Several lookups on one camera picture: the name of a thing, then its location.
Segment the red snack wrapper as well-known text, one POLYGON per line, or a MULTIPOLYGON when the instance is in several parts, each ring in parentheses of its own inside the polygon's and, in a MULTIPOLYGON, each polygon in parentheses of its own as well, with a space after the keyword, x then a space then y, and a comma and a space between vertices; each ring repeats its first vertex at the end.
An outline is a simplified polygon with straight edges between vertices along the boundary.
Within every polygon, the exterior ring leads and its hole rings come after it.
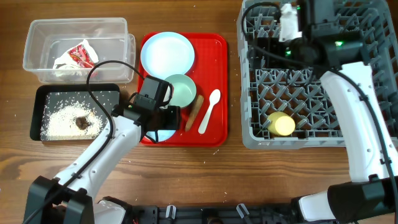
POLYGON ((97 53, 87 42, 82 42, 68 50, 67 55, 72 60, 70 65, 73 68, 93 68, 99 62, 97 53))

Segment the light blue plate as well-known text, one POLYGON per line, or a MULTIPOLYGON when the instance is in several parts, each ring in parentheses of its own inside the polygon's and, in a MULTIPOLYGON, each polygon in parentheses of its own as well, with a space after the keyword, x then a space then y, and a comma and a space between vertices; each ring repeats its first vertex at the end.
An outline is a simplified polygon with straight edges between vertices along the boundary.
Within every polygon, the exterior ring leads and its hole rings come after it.
POLYGON ((192 43, 182 34, 160 32, 149 37, 141 48, 141 65, 151 76, 166 79, 186 74, 195 61, 192 43))

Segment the brown food scrap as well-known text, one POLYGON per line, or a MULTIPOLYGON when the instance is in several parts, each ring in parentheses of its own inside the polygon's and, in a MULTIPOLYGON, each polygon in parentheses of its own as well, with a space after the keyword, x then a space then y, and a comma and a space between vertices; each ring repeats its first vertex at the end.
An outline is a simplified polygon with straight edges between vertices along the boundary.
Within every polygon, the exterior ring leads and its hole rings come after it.
POLYGON ((75 124, 80 130, 86 130, 91 126, 91 123, 87 120, 86 116, 77 117, 75 120, 75 124))

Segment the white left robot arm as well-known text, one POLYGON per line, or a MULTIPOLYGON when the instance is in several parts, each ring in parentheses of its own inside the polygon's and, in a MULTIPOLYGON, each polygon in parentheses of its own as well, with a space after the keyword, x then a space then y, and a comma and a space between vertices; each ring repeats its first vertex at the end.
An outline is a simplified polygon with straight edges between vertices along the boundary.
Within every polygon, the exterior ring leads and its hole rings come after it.
POLYGON ((83 154, 54 178, 39 176, 29 188, 24 223, 132 223, 132 205, 99 189, 119 161, 148 132, 177 130, 180 107, 169 104, 171 83, 148 76, 139 93, 108 114, 108 123, 83 154))

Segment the white napkin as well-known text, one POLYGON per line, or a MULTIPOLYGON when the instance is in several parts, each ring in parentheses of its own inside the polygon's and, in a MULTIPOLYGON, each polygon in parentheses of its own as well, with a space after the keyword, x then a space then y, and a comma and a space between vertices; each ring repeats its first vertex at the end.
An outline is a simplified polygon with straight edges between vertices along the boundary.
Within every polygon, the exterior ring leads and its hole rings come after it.
MULTIPOLYGON (((82 43, 82 42, 89 43, 86 39, 83 39, 80 43, 82 43)), ((70 62, 72 60, 70 58, 68 58, 67 51, 64 52, 59 58, 57 58, 54 61, 54 65, 53 65, 52 68, 55 70, 55 76, 56 77, 62 77, 62 76, 78 76, 78 77, 82 77, 82 76, 86 75, 85 69, 91 70, 91 68, 73 68, 70 65, 70 62)))

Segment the yellow plastic cup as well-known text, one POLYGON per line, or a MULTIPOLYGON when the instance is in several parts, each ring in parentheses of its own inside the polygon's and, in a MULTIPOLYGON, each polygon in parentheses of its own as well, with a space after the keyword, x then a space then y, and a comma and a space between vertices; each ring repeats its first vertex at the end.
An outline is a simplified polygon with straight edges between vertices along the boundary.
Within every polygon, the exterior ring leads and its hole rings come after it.
POLYGON ((288 136, 295 131, 295 121, 286 113, 276 111, 268 116, 268 131, 278 136, 288 136))

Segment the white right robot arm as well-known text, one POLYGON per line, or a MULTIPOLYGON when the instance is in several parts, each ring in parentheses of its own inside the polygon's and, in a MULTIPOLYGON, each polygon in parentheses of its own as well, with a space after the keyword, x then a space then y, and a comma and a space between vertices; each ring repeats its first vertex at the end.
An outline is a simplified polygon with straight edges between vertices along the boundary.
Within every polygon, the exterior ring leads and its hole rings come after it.
POLYGON ((294 13, 277 9, 281 29, 279 52, 260 47, 246 34, 253 50, 294 68, 313 70, 337 116, 349 160, 347 183, 295 198, 297 222, 357 223, 397 213, 397 149, 374 90, 369 53, 358 31, 339 28, 333 1, 299 1, 294 13))

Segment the small light blue bowl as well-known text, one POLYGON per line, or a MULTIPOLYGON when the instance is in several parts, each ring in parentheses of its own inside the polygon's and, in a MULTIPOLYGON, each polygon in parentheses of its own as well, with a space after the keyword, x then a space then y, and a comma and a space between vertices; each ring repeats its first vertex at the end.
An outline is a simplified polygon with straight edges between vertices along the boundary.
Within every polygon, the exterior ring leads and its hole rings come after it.
POLYGON ((155 142, 162 142, 170 139, 176 130, 158 130, 158 131, 149 131, 146 134, 146 138, 149 140, 154 140, 155 142))

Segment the brown carrot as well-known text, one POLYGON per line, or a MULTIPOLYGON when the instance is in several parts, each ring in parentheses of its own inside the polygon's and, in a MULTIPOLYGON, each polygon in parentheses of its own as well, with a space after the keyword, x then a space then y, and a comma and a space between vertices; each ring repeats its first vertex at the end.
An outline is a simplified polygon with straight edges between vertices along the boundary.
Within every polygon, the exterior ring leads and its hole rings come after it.
POLYGON ((193 126, 193 122, 197 117, 199 110, 204 102, 204 97, 202 95, 198 95, 193 103, 190 115, 188 117, 187 123, 185 125, 185 132, 188 132, 193 126))

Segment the mint green bowl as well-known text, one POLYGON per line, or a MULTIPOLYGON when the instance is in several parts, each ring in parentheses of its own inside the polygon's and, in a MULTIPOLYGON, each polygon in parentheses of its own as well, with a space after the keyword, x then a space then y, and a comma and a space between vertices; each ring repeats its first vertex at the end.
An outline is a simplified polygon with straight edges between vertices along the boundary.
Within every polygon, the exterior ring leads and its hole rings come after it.
POLYGON ((190 77, 175 74, 167 77, 165 81, 173 86, 172 98, 169 102, 169 106, 186 108, 194 101, 197 95, 197 88, 190 77))

